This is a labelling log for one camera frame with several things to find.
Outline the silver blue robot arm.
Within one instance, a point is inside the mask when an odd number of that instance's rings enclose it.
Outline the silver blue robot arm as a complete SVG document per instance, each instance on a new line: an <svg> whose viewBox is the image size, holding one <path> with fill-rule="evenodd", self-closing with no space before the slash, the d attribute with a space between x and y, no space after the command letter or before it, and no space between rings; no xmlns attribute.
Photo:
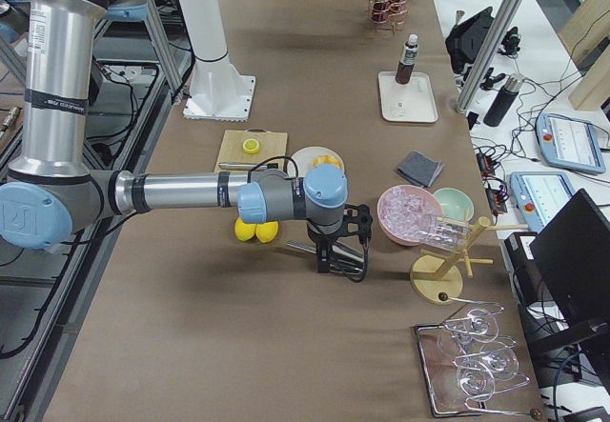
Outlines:
<svg viewBox="0 0 610 422"><path fill-rule="evenodd" d="M134 174L93 171L83 162L94 29L103 18L144 20L147 0L30 0L22 149L1 187L1 235L43 250L95 221L157 209L235 207L243 222L303 220L317 268L359 282L372 217L348 203L345 173L321 164L305 175L260 163L245 172Z"/></svg>

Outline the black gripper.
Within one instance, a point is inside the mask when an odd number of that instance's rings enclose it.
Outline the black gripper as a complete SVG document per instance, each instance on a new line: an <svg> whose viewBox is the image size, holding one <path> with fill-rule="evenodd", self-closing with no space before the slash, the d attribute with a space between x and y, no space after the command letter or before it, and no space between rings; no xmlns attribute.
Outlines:
<svg viewBox="0 0 610 422"><path fill-rule="evenodd" d="M338 228L335 231L324 231L321 225L308 222L307 233L316 244L317 272L331 271L331 246L339 238L357 236L360 245L367 248L372 238L372 215L366 204L350 205L344 207Z"/></svg>

